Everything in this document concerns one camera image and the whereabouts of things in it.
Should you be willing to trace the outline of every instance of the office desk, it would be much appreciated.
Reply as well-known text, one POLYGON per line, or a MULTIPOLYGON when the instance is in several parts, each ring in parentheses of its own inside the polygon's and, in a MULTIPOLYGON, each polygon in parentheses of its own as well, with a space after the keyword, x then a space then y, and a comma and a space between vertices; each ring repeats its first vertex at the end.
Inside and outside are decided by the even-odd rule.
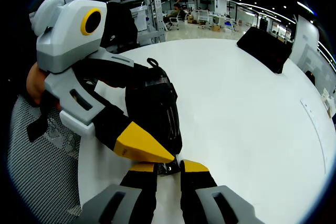
MULTIPOLYGON (((176 40, 123 53, 148 66, 156 59, 174 83, 183 148, 181 157, 207 166, 255 207, 265 223, 297 223, 311 208, 335 156, 336 133, 318 91, 288 60, 273 74, 224 39, 176 40), (324 156, 304 99, 319 122, 324 156)), ((123 90, 97 87, 125 110, 123 90)), ((119 184, 132 162, 97 140, 82 141, 78 163, 81 205, 111 183, 119 184)), ((153 223, 183 223, 180 175, 159 177, 153 223)))

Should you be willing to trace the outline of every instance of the person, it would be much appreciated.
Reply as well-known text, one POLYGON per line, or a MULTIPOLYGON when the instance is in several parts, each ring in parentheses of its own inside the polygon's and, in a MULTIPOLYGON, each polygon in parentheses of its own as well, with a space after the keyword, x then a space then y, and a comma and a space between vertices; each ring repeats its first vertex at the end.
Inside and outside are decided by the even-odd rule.
POLYGON ((170 18, 177 18, 178 14, 180 13, 180 10, 181 10, 180 1, 181 0, 176 1, 176 3, 174 4, 174 11, 172 11, 169 15, 164 17, 163 22, 170 23, 170 18))

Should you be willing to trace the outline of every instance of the cardboard box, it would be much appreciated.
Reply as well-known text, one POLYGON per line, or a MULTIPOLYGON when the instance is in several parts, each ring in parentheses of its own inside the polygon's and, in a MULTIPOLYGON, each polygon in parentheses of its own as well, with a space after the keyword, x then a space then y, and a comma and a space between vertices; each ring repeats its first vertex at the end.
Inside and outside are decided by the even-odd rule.
POLYGON ((220 31, 220 30, 221 30, 220 26, 217 25, 212 26, 212 31, 220 31))
POLYGON ((188 23, 192 24, 193 23, 193 20, 194 20, 194 16, 193 15, 189 15, 188 18, 188 23))

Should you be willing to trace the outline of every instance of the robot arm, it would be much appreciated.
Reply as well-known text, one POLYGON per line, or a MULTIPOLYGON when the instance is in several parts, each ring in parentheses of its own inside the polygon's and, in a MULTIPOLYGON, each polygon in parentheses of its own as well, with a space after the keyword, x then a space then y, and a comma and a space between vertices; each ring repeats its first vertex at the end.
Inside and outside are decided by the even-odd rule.
MULTIPOLYGON (((110 185, 86 202, 74 224, 151 223, 156 209, 157 172, 154 163, 134 165, 120 185, 110 185)), ((227 186, 217 186, 200 163, 181 161, 181 193, 186 224, 263 224, 250 203, 227 186)))
MULTIPOLYGON (((116 154, 129 159, 169 163, 174 156, 164 146, 166 136, 159 135, 162 141, 155 139, 119 108, 88 92, 80 83, 82 78, 98 78, 115 87, 145 89, 147 67, 100 48, 106 13, 106 4, 96 1, 75 0, 64 4, 62 0, 45 0, 42 3, 32 28, 38 35, 38 66, 49 72, 46 91, 59 99, 61 120, 76 133, 95 134, 91 136, 97 136, 116 154)), ((153 87, 160 92, 163 85, 157 84, 153 87)))

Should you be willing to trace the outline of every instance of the ceiling light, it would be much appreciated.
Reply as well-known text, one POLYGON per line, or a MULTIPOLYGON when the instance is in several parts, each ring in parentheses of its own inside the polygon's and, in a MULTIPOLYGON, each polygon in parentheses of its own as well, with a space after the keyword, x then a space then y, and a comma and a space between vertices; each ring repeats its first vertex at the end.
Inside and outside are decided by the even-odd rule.
POLYGON ((304 9, 310 11, 311 13, 313 13, 315 15, 315 13, 310 8, 308 8, 307 6, 305 6, 303 3, 298 2, 298 5, 302 6, 304 9))
POLYGON ((334 57, 331 55, 331 53, 327 50, 327 48, 325 48, 325 46, 321 43, 321 42, 319 42, 319 44, 325 49, 325 51, 329 54, 329 56, 331 57, 331 59, 333 59, 333 61, 335 62, 335 59, 334 59, 334 57))
POLYGON ((285 16, 282 16, 281 14, 278 14, 278 13, 276 13, 276 12, 273 12, 272 10, 268 10, 268 9, 263 8, 263 7, 260 7, 260 6, 255 6, 255 5, 245 4, 245 3, 241 3, 241 5, 252 6, 252 7, 255 7, 255 8, 259 8, 259 9, 262 9, 262 10, 266 10, 266 11, 268 11, 268 12, 270 12, 270 13, 276 14, 276 15, 278 15, 278 16, 280 16, 280 17, 282 17, 282 18, 284 18, 284 19, 286 19, 286 20, 292 22, 293 24, 296 24, 295 21, 293 21, 293 20, 291 20, 291 19, 289 19, 289 18, 287 18, 287 17, 285 17, 285 16))

